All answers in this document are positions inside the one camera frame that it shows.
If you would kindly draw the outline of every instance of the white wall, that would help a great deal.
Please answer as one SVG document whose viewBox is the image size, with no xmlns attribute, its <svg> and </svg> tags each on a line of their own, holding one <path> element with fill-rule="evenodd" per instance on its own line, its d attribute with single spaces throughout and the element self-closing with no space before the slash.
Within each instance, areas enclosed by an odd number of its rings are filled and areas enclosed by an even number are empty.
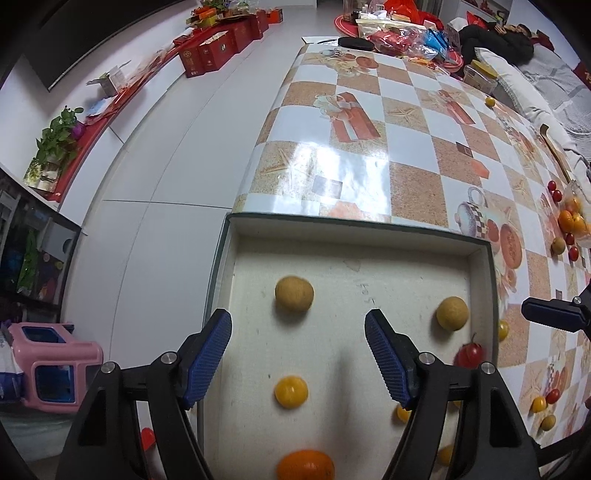
<svg viewBox="0 0 591 480">
<path fill-rule="evenodd" d="M 128 60 L 137 61 L 170 42 L 185 29 L 196 6 L 185 0 L 132 25 L 102 44 L 48 92 L 24 57 L 0 89 L 0 164 L 19 178 L 37 152 L 35 139 L 63 109 L 88 107 L 102 97 L 98 85 L 85 85 Z"/>
<path fill-rule="evenodd" d="M 569 67 L 573 69 L 579 64 L 578 55 L 574 52 L 562 33 L 560 33 L 560 30 L 528 0 L 513 0 L 511 12 L 509 13 L 509 23 L 512 25 L 523 23 L 532 32 L 541 30 L 549 36 L 554 45 L 554 51 Z"/>
</svg>

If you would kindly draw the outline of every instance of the red pillow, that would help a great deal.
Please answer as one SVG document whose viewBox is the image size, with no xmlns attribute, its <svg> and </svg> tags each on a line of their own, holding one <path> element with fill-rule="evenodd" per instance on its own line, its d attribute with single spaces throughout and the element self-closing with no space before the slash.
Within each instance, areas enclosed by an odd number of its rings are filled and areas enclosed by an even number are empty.
<svg viewBox="0 0 591 480">
<path fill-rule="evenodd" d="M 478 25 L 479 27 L 486 28 L 486 22 L 471 12 L 466 12 L 466 20 L 468 20 L 468 25 Z"/>
</svg>

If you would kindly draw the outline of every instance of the black television screen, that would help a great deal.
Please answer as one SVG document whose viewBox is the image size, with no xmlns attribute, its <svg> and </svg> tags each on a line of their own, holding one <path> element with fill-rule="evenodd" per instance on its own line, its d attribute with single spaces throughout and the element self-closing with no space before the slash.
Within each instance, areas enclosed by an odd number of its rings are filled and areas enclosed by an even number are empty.
<svg viewBox="0 0 591 480">
<path fill-rule="evenodd" d="M 182 0 L 67 0 L 25 55 L 48 90 L 84 56 L 129 25 Z"/>
</svg>

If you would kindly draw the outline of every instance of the table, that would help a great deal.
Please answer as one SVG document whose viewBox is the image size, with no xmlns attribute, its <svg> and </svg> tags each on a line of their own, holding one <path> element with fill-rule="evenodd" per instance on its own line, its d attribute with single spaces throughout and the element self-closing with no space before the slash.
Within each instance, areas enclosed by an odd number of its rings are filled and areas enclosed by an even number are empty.
<svg viewBox="0 0 591 480">
<path fill-rule="evenodd" d="M 527 297 L 571 299 L 591 279 L 589 251 L 552 257 L 560 234 L 546 185 L 564 177 L 531 124 L 445 73 L 381 54 L 304 46 L 261 129 L 233 207 L 399 223 L 492 244 L 498 367 L 543 446 L 576 431 L 591 394 L 591 342 L 526 321 Z M 532 399 L 558 387 L 540 414 Z M 555 428 L 539 430 L 553 413 Z"/>
</svg>

